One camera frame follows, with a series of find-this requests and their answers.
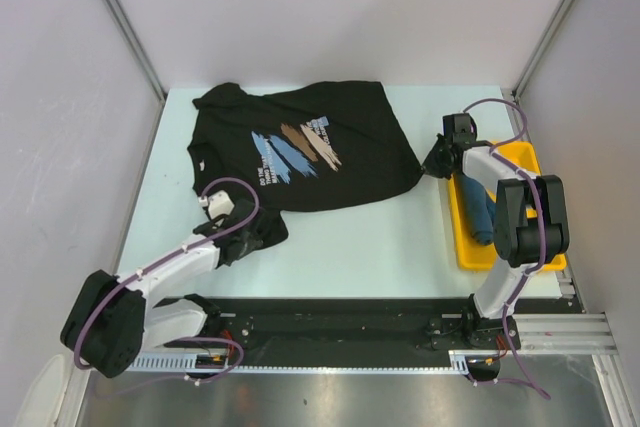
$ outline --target t-shirt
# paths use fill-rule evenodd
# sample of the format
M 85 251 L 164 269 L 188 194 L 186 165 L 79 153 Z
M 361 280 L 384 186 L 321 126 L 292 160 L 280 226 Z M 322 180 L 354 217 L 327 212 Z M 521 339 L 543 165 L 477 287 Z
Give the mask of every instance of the t-shirt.
M 270 95 L 226 83 L 194 99 L 189 145 L 199 195 L 219 177 L 253 186 L 263 207 L 313 212 L 375 202 L 419 181 L 420 163 L 378 82 L 320 82 Z M 232 200 L 250 198 L 235 184 Z

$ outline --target yellow plastic tray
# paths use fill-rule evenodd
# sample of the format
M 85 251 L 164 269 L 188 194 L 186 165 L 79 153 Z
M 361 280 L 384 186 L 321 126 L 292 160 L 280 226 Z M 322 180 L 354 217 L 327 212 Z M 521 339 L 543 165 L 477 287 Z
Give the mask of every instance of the yellow plastic tray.
M 540 166 L 533 146 L 529 142 L 512 142 L 498 147 L 498 152 L 515 164 L 532 172 L 540 173 Z M 458 265 L 465 270 L 489 270 L 493 266 L 498 254 L 492 245 L 480 245 L 471 235 L 465 216 L 461 210 L 460 193 L 455 179 L 448 182 L 449 205 L 451 207 L 451 223 L 456 244 L 456 256 Z M 527 211 L 528 217 L 535 217 L 535 210 Z M 563 270 L 567 266 L 567 258 L 564 254 L 556 255 L 551 263 L 544 266 L 543 270 Z

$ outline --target brown stripe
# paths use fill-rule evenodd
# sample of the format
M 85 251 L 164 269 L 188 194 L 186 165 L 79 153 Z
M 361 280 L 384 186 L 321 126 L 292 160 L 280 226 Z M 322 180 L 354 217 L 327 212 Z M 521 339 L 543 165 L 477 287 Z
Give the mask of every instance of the brown stripe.
M 290 125 L 280 124 L 282 133 L 291 141 L 293 145 L 298 147 L 304 154 L 311 160 L 311 162 L 317 162 L 318 156 L 313 151 L 313 148 L 307 142 L 307 138 L 302 133 Z

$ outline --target blue brush stroke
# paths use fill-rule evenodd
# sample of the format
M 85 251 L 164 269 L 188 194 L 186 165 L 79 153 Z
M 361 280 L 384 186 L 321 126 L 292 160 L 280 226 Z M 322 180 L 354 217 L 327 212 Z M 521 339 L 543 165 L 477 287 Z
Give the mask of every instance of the blue brush stroke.
M 262 135 L 251 132 L 251 137 L 253 137 L 253 143 L 256 145 L 256 149 L 258 149 L 260 155 L 267 159 L 267 162 L 271 160 L 270 165 L 273 167 L 276 176 L 278 176 L 285 184 L 288 184 L 291 181 L 291 176 L 289 175 L 291 171 L 289 170 L 289 167 L 287 167 L 287 164 L 283 162 L 275 150 L 269 148 L 267 139 Z
M 298 149 L 294 149 L 287 143 L 287 141 L 282 140 L 277 135 L 269 136 L 269 140 L 280 155 L 282 155 L 286 161 L 302 175 L 305 177 L 309 177 L 310 175 L 313 175 L 314 177 L 318 176 L 318 174 L 316 174 L 316 170 Z

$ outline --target shiny floor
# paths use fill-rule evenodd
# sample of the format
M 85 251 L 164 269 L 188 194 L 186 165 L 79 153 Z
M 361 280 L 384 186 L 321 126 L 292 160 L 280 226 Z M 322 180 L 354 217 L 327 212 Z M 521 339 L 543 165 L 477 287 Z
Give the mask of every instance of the shiny floor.
M 96 393 L 113 393 L 151 377 L 96 378 L 78 426 L 612 425 L 590 357 L 535 357 L 526 364 L 551 401 L 513 385 L 474 388 L 461 376 L 389 374 L 237 374 L 198 388 L 169 380 L 98 400 Z M 501 377 L 517 374 L 507 359 Z

